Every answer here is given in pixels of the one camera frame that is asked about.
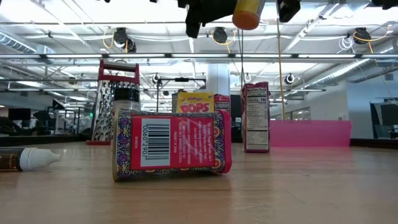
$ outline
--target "ceiling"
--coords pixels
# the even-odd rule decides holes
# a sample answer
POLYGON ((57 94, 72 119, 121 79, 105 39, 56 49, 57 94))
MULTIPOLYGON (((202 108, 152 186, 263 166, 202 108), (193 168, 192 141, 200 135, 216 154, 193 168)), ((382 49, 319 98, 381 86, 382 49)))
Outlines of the ceiling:
MULTIPOLYGON (((373 46, 380 45, 396 36, 398 8, 383 11, 380 7, 370 7, 369 1, 366 0, 347 1, 347 3, 349 4, 339 5, 328 4, 328 1, 302 1, 302 8, 294 18, 279 26, 282 52, 288 54, 368 52, 368 45, 353 44, 351 46, 347 42, 342 43, 347 33, 352 34, 356 27, 367 28, 374 39, 383 37, 381 40, 372 42, 373 46), (320 14, 327 16, 324 19, 317 19, 320 14)), ((157 4, 149 0, 112 0, 109 4, 94 0, 44 0, 41 3, 37 0, 3 0, 0 7, 0 27, 26 45, 44 45, 53 49, 56 54, 124 53, 115 45, 111 48, 104 46, 104 42, 106 45, 111 45, 112 33, 117 27, 127 28, 127 33, 136 43, 137 53, 227 54, 226 45, 219 45, 211 38, 211 32, 215 27, 225 27, 230 42, 229 52, 240 53, 237 29, 231 22, 231 16, 201 27, 199 37, 190 39, 185 35, 186 15, 187 10, 178 8, 174 0, 159 0, 157 4)), ((244 42, 244 53, 278 53, 276 18, 275 4, 273 1, 267 1, 259 27, 255 30, 244 31, 243 36, 239 37, 244 42)), ((0 44, 0 53, 18 54, 20 52, 0 44)), ((146 61, 144 58, 127 61, 136 63, 139 60, 146 61)), ((5 61, 16 67, 24 67, 27 63, 25 60, 15 59, 5 59, 5 61)), ((73 63, 70 60, 58 60, 58 62, 73 63)), ((91 66, 67 66, 59 69, 60 66, 42 63, 24 68, 32 71, 33 75, 29 76, 31 78, 43 77, 44 65, 49 67, 48 72, 52 74, 52 78, 97 77, 98 60, 79 59, 75 62, 84 62, 91 66)), ((207 64, 212 61, 177 61, 173 65, 170 65, 169 59, 157 59, 151 62, 150 66, 140 63, 142 78, 146 77, 147 80, 155 73, 164 77, 193 77, 193 65, 196 71, 195 76, 204 78, 207 64)), ((240 60, 228 63, 231 73, 239 75, 242 65, 240 60)), ((327 61, 324 63, 282 61, 282 74, 292 73, 301 78, 298 82, 305 83, 335 65, 327 61)), ((274 88, 279 86, 279 82, 275 82, 279 76, 278 63, 244 62, 243 66, 244 71, 252 75, 251 82, 268 81, 274 88)), ((26 73, 21 72, 16 75, 19 75, 19 78, 27 77, 26 73)), ((46 85, 67 88, 64 83, 46 83, 46 85)), ((186 83, 185 87, 194 87, 194 83, 186 83)))

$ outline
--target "pink box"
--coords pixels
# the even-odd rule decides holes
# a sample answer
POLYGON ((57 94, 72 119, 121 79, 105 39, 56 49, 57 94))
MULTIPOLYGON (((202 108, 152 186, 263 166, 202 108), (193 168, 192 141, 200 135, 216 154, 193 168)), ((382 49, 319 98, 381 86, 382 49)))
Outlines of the pink box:
POLYGON ((271 121, 273 147, 347 147, 350 121, 271 121))

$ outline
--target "wooden tabletop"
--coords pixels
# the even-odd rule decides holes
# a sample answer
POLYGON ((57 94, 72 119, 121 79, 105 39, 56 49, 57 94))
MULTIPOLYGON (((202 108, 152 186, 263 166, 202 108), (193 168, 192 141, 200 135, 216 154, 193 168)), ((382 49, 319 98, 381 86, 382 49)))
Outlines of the wooden tabletop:
POLYGON ((41 145, 63 161, 0 173, 0 223, 396 224, 398 151, 233 147, 226 175, 115 183, 109 147, 41 145))

